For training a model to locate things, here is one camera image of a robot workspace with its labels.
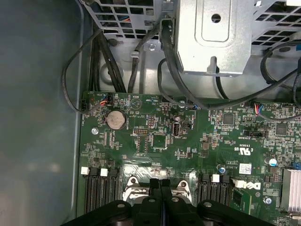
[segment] aluminum heatsink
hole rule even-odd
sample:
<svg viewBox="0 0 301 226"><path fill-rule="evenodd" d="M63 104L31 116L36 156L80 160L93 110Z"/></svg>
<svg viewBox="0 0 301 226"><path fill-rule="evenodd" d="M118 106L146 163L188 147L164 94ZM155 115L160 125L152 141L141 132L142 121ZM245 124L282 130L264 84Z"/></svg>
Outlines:
<svg viewBox="0 0 301 226"><path fill-rule="evenodd" d="M301 212L301 170L284 170L281 205L288 212Z"/></svg>

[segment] black cable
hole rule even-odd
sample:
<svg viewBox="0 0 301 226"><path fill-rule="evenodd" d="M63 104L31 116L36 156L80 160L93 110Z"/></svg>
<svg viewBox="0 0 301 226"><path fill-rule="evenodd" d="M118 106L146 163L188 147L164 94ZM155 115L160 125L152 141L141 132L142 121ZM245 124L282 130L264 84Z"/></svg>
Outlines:
<svg viewBox="0 0 301 226"><path fill-rule="evenodd" d="M229 99L228 96L226 95L224 89L222 88L221 78L216 76L215 82L216 82L217 89L220 92L222 98Z"/></svg>
<svg viewBox="0 0 301 226"><path fill-rule="evenodd" d="M140 42L138 43L138 45L135 48L135 51L139 52L141 47L150 39L152 39L158 32L160 31L160 24L157 24L150 32L148 32L143 39L140 40ZM133 58L133 62L132 62L132 74L130 77L130 80L128 82L128 87L127 87L127 92L128 93L132 93L133 92L133 88L134 88L134 84L135 84L135 80L137 77L137 73L138 73L138 63L139 63L139 59L138 58Z"/></svg>
<svg viewBox="0 0 301 226"><path fill-rule="evenodd" d="M299 80L300 80L300 75L299 73L297 73L297 76L295 78L295 81L293 83L293 102L295 103L295 105L301 109L301 105L298 103L297 101L297 86L298 86L298 83L299 83Z"/></svg>
<svg viewBox="0 0 301 226"><path fill-rule="evenodd" d="M167 95L166 92L163 90L163 88L162 88L162 64L164 62L166 62L166 59L161 60L160 63L158 64L158 87L159 87L160 93L166 100L168 100L172 104L179 105L180 107L193 108L195 106L194 104L184 104L184 103L175 101L169 95Z"/></svg>
<svg viewBox="0 0 301 226"><path fill-rule="evenodd" d="M260 71L261 71L263 78L267 82L267 84L273 84L276 82L276 80L269 74L269 72L267 70L267 59L272 55L273 51L276 49L280 49L280 48L284 48L284 47L291 47L291 46L295 46L298 44L301 44L301 40L288 41L288 42L282 43L274 48L271 48L270 50L268 50L265 53L265 55L263 56L261 63L260 63ZM287 85L282 85L281 87L288 89L290 91L292 90L292 88Z"/></svg>
<svg viewBox="0 0 301 226"><path fill-rule="evenodd" d="M63 68L63 72L62 72L62 88L63 88L63 93L64 93L64 97L68 103L68 105L76 112L80 113L80 114L90 114L94 111L96 111L100 105L96 105L96 106L93 106L90 110L87 110L87 111L82 111L82 110L79 110L77 109L73 103L71 102L70 100L70 97L68 95L68 91L67 91L67 86L66 86L66 74L67 74L67 69L69 67L69 65L71 64L71 62L77 57L77 55L85 48L87 47L90 42L97 36L99 35L100 33L102 32L101 29L98 29L95 33L93 33L90 38L88 38L84 44L75 52L75 54L73 54L73 56L71 56L71 58L67 61L66 65L64 66Z"/></svg>
<svg viewBox="0 0 301 226"><path fill-rule="evenodd" d="M112 52L110 50L110 47L109 47L108 42L107 42L107 39L106 39L105 35L103 34L103 32L101 32L99 34L99 42L102 44L103 52L105 52L107 54L107 56L109 57L109 59L110 59L112 68L113 68L113 70L115 72L115 76L116 76L116 79L117 79L119 87L120 87L120 91L122 93L126 93L127 91L126 91L126 88L124 86L120 70L118 68L116 60L115 60L115 58L114 58L114 56L113 56L113 54L112 54Z"/></svg>
<svg viewBox="0 0 301 226"><path fill-rule="evenodd" d="M193 103L195 103L198 107L207 109L207 110L219 110L219 109L224 109L224 108L228 108L228 107L233 107L242 103L245 103L247 101L250 101L252 99L261 97L266 95L267 93L271 92L272 90L276 89L277 87L281 86L282 84L284 84L285 82L287 82L288 80L290 80L293 76L294 73L297 71L294 70L292 72L290 72L288 75L286 75L285 77L283 77L282 79L280 79L279 81L275 82L274 84L272 84L271 86L260 90L256 93L253 93L251 95L248 95L246 97L237 99L237 100L232 100L226 103L217 103L217 104L204 104L202 103L200 100L198 100L187 88L187 86L185 85L185 83L183 82L177 66L176 66L176 58L174 55L174 50L173 50L173 46L171 43L171 39L170 39L170 31L169 31L169 27L168 26L163 26L163 30L162 30L162 44L163 44L163 50L165 53L165 57L166 57L166 62L167 62L167 66L169 68L169 71L177 85L177 87L179 88L179 90Z"/></svg>
<svg viewBox="0 0 301 226"><path fill-rule="evenodd" d="M109 72L111 81L113 83L113 87L115 89L115 92L119 93L119 92L121 92L121 90L120 90L117 78L115 76L115 72L113 70L112 64L109 60L109 57L108 57L107 53L104 51L103 44L100 41L98 41L98 44L99 44L99 48L100 48L101 52L103 53L103 58L105 60L105 64L107 65L108 72Z"/></svg>
<svg viewBox="0 0 301 226"><path fill-rule="evenodd" d="M99 68L100 68L100 48L98 43L95 42L95 58L94 58L94 69L93 69L95 91L100 91Z"/></svg>
<svg viewBox="0 0 301 226"><path fill-rule="evenodd" d="M94 77L93 77L94 58L95 58L95 41L92 41L90 67L89 67L89 81L88 81L89 91L93 91L93 87L94 87Z"/></svg>

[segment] green circuit board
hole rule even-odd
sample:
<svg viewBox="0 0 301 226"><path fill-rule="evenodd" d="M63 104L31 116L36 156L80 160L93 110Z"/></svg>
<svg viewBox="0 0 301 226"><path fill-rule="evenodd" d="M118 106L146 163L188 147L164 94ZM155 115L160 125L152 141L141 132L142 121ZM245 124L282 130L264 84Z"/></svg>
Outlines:
<svg viewBox="0 0 301 226"><path fill-rule="evenodd" d="M266 121L256 116L254 103L208 111L182 108L160 95L85 92L83 99L83 108L108 102L93 114L82 115L79 167L116 170L118 177L105 188L104 182L88 181L79 169L78 216L105 203L103 193L97 192L107 189L107 200L121 199L133 175L139 183L169 178L177 186L185 180L196 205L202 177L218 174L230 178L230 207L275 225L298 225L285 214L281 195L283 169L300 162L299 121ZM184 97L175 100L188 103ZM261 113L270 117L300 113L293 104L261 103ZM276 166L267 163L270 158L277 160ZM236 187L235 180L244 181L244 187Z"/></svg>

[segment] black memory slot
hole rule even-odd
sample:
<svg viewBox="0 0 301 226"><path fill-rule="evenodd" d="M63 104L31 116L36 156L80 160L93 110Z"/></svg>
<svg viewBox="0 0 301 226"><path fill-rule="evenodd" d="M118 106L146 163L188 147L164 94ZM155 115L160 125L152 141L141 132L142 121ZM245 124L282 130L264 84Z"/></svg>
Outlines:
<svg viewBox="0 0 301 226"><path fill-rule="evenodd" d="M210 199L210 178L208 174L198 178L198 201Z"/></svg>
<svg viewBox="0 0 301 226"><path fill-rule="evenodd" d="M229 192L230 192L230 186L227 183L221 184L220 189L220 203L224 205L229 205Z"/></svg>
<svg viewBox="0 0 301 226"><path fill-rule="evenodd" d="M86 178L86 187L85 187L85 209L84 209L84 213L88 213L88 209L89 209L89 194L90 194L90 189L89 189L89 177Z"/></svg>
<svg viewBox="0 0 301 226"><path fill-rule="evenodd" d="M108 204L110 202L110 179L106 177L105 179L105 191L104 191L104 204Z"/></svg>
<svg viewBox="0 0 301 226"><path fill-rule="evenodd" d="M102 180L101 177L98 176L97 180L97 193L96 193L96 207L101 207L101 200L102 200Z"/></svg>
<svg viewBox="0 0 301 226"><path fill-rule="evenodd" d="M101 177L101 192L100 192L100 205L103 206L105 204L105 180Z"/></svg>
<svg viewBox="0 0 301 226"><path fill-rule="evenodd" d="M211 183L209 199L219 202L219 198L220 198L220 184L219 183Z"/></svg>
<svg viewBox="0 0 301 226"><path fill-rule="evenodd" d="M96 199L97 197L97 178L92 177L91 178L91 206L90 211L93 211L96 209Z"/></svg>
<svg viewBox="0 0 301 226"><path fill-rule="evenodd" d="M120 199L119 173L115 169L112 169L112 172L113 176L111 173L107 177L102 177L99 174L86 176L84 213Z"/></svg>
<svg viewBox="0 0 301 226"><path fill-rule="evenodd" d="M111 177L112 192L110 194L110 202L119 199L119 178Z"/></svg>

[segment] colorful wires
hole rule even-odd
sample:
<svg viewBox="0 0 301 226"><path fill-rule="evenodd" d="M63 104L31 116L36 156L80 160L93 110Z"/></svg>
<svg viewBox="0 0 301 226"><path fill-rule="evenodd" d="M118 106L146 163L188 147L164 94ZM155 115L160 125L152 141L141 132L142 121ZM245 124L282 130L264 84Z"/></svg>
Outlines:
<svg viewBox="0 0 301 226"><path fill-rule="evenodd" d="M259 114L260 114L260 111L261 111L262 107L263 107L263 105L261 105L261 104L255 104L255 105L254 105L254 108L255 108L255 114L256 114L256 115L259 115Z"/></svg>
<svg viewBox="0 0 301 226"><path fill-rule="evenodd" d="M130 22L131 21L131 19L130 19L130 17L128 16L126 19L124 19L123 20L124 22Z"/></svg>
<svg viewBox="0 0 301 226"><path fill-rule="evenodd" d="M108 102L108 96L105 96L104 99L99 103L100 106L105 106L105 104Z"/></svg>
<svg viewBox="0 0 301 226"><path fill-rule="evenodd" d="M124 16L122 18L119 18L119 20L122 20L123 22L130 22L131 21L129 16Z"/></svg>

